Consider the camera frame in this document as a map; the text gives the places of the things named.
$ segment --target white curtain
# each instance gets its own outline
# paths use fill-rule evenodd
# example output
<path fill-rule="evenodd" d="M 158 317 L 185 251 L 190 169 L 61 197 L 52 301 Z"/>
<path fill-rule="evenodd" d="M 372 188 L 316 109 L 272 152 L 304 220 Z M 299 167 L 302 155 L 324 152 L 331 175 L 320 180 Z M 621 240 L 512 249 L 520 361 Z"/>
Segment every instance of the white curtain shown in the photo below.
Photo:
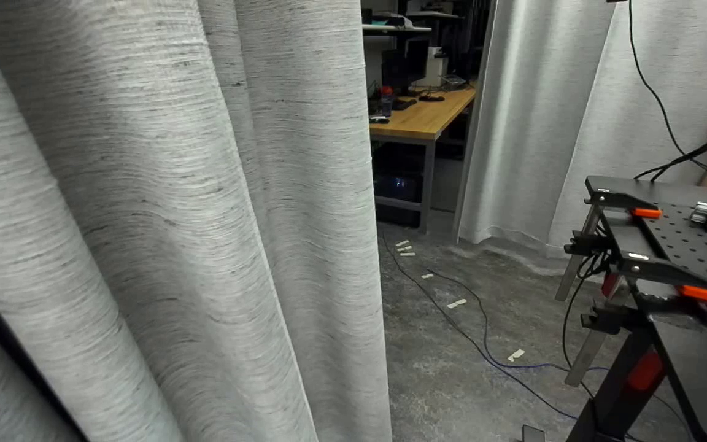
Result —
<path fill-rule="evenodd" d="M 627 3 L 499 3 L 459 238 L 561 251 L 584 217 L 584 177 L 677 152 L 638 85 Z M 636 48 L 682 148 L 707 141 L 707 0 L 633 0 Z M 698 183 L 680 167 L 666 180 Z"/>
<path fill-rule="evenodd" d="M 0 0 L 0 439 L 391 439 L 359 23 Z"/>

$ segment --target orange clamp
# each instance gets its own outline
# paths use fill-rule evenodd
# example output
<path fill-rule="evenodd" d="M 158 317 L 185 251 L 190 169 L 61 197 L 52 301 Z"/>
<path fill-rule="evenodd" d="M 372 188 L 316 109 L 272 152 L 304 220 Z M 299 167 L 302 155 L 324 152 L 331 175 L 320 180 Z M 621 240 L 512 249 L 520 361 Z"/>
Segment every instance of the orange clamp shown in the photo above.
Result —
<path fill-rule="evenodd" d="M 655 207 L 638 207 L 638 210 L 632 212 L 632 217 L 636 217 L 636 220 L 660 220 L 663 212 L 655 210 Z"/>
<path fill-rule="evenodd" d="M 701 286 L 680 286 L 677 293 L 680 293 L 682 298 L 693 298 L 693 301 L 707 302 L 707 288 L 701 288 Z"/>

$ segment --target gray floor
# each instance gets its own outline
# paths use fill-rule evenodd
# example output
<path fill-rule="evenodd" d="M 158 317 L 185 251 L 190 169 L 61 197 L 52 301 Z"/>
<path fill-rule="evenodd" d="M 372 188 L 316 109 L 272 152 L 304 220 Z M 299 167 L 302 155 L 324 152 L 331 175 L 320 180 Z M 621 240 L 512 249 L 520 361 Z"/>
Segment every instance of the gray floor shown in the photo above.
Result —
<path fill-rule="evenodd" d="M 550 442 L 566 439 L 572 420 L 553 414 L 515 380 L 486 367 L 415 286 L 426 286 L 433 301 L 476 344 L 482 344 L 486 326 L 489 348 L 497 360 L 507 361 L 515 348 L 523 348 L 526 357 L 519 363 L 550 361 L 563 367 L 561 324 L 566 306 L 553 301 L 561 277 L 531 272 L 520 261 L 504 254 L 456 254 L 450 238 L 440 233 L 418 236 L 412 228 L 391 224 L 379 224 L 379 231 L 396 439 L 512 442 L 520 437 L 520 426 L 543 428 Z M 396 251 L 399 240 L 410 240 L 415 256 L 400 256 Z M 465 288 L 442 277 L 423 280 L 433 270 L 466 282 L 482 298 L 486 323 Z M 572 317 L 579 317 L 593 298 L 595 288 L 584 288 Z M 466 306 L 450 309 L 446 306 L 456 301 L 466 301 Z M 570 324 L 570 352 L 575 353 L 584 330 L 577 326 L 577 320 Z M 618 341 L 618 336 L 609 339 L 596 367 L 609 367 Z M 577 415 L 588 400 L 583 388 L 566 387 L 563 372 L 531 368 L 512 374 L 563 414 Z M 601 376 L 601 372 L 593 372 L 588 383 L 596 388 Z M 658 395 L 677 411 L 666 387 Z M 648 404 L 632 434 L 643 442 L 690 439 L 680 418 L 658 400 Z"/>

